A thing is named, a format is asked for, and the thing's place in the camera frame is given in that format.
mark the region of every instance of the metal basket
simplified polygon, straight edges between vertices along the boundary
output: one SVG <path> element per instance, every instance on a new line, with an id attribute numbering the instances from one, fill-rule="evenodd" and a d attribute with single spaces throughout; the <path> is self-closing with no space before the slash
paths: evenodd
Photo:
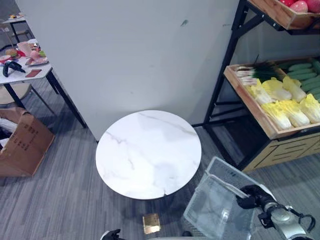
<path id="1" fill-rule="evenodd" d="M 207 171 L 240 189 L 259 183 L 246 174 L 214 157 Z M 205 173 L 183 214 L 184 229 L 195 237 L 213 240 L 249 240 L 254 209 L 242 209 L 236 196 Z"/>

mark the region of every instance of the marble tabletop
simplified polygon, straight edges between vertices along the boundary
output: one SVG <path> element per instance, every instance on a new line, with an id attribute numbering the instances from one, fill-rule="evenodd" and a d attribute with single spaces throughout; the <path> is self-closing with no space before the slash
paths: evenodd
<path id="1" fill-rule="evenodd" d="M 181 117 L 146 110 L 127 115 L 101 137 L 95 155 L 102 180 L 133 199 L 157 199 L 186 185 L 201 160 L 196 131 Z"/>

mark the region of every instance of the white wall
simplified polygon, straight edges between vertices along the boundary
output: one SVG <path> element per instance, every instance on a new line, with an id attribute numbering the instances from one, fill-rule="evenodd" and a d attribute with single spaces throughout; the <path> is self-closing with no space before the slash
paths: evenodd
<path id="1" fill-rule="evenodd" d="M 231 0 L 17 3 L 97 140 L 114 121 L 140 110 L 164 110 L 191 124 L 202 122 L 238 4 Z M 184 20 L 188 23 L 181 26 Z M 262 58 L 275 58 L 294 55 L 295 49 L 304 54 L 319 48 L 319 37 L 286 36 L 284 41 L 286 33 L 269 28 L 262 26 L 243 38 L 235 60 L 252 61 L 258 52 Z M 305 52 L 301 41 L 308 43 Z"/>
<path id="2" fill-rule="evenodd" d="M 18 8 L 15 0 L 0 0 L 0 22 L 7 20 L 10 15 L 12 14 L 17 15 L 18 13 L 20 13 L 20 9 Z M 25 22 L 22 22 L 19 24 L 15 24 L 14 28 L 16 31 L 24 31 L 28 29 L 28 25 Z M 11 40 L 13 44 L 16 43 L 16 39 L 14 37 L 12 37 Z M 28 38 L 25 35 L 20 35 L 19 40 L 21 42 L 27 41 Z M 3 32 L 0 32 L 0 48 L 10 44 L 11 43 L 7 38 L 7 36 Z"/>

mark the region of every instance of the cucumber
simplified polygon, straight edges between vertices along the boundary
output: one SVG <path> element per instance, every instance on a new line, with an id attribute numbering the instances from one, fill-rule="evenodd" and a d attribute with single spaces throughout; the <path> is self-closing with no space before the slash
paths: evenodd
<path id="1" fill-rule="evenodd" d="M 295 70 L 301 70 L 301 69 L 309 69 L 312 67 L 311 63 L 300 63 L 300 64 L 295 64 L 289 67 L 289 72 L 293 72 Z"/>
<path id="2" fill-rule="evenodd" d="M 315 94 L 315 95 L 313 95 L 313 97 L 315 98 L 315 99 L 320 99 L 320 93 L 317 93 L 317 94 Z"/>
<path id="3" fill-rule="evenodd" d="M 308 92 L 311 89 L 315 89 L 315 88 L 320 88 L 320 81 L 309 83 L 301 87 L 301 89 L 305 92 Z"/>
<path id="4" fill-rule="evenodd" d="M 318 74 L 316 74 L 315 72 L 303 73 L 303 74 L 294 75 L 294 77 L 292 77 L 292 79 L 298 79 L 300 81 L 303 81 L 303 80 L 314 78 L 317 75 Z"/>
<path id="5" fill-rule="evenodd" d="M 305 63 L 305 61 L 303 61 L 303 60 L 285 61 L 285 62 L 281 62 L 281 63 L 277 64 L 277 67 L 279 69 L 288 69 L 294 64 L 303 64 L 303 63 Z"/>
<path id="6" fill-rule="evenodd" d="M 314 73 L 313 69 L 312 68 L 304 68 L 304 69 L 301 69 L 301 70 L 296 70 L 296 71 L 291 71 L 289 72 L 287 75 L 294 79 L 295 75 L 299 75 L 299 74 L 309 74 L 309 73 Z"/>
<path id="7" fill-rule="evenodd" d="M 316 71 L 318 74 L 320 74 L 320 62 L 317 61 L 317 60 L 313 60 L 313 61 L 312 61 L 312 65 L 313 65 L 315 71 Z"/>
<path id="8" fill-rule="evenodd" d="M 320 94 L 320 87 L 311 89 L 310 91 L 308 91 L 308 94 L 312 94 L 312 95 Z"/>
<path id="9" fill-rule="evenodd" d="M 313 78 L 309 78 L 307 80 L 303 80 L 301 81 L 302 86 L 307 85 L 307 84 L 313 84 L 316 82 L 320 82 L 320 75 L 313 77 Z"/>

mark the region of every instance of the brown item on table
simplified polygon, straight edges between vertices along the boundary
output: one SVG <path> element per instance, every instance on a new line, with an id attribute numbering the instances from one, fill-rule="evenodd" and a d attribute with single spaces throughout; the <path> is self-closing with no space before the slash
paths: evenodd
<path id="1" fill-rule="evenodd" d="M 36 75 L 38 75 L 38 73 L 40 73 L 42 71 L 42 69 L 33 69 L 31 72 L 29 72 L 29 74 L 27 74 L 25 77 L 26 78 L 33 78 Z"/>
<path id="2" fill-rule="evenodd" d="M 34 43 L 28 43 L 28 44 L 32 50 L 37 49 Z"/>

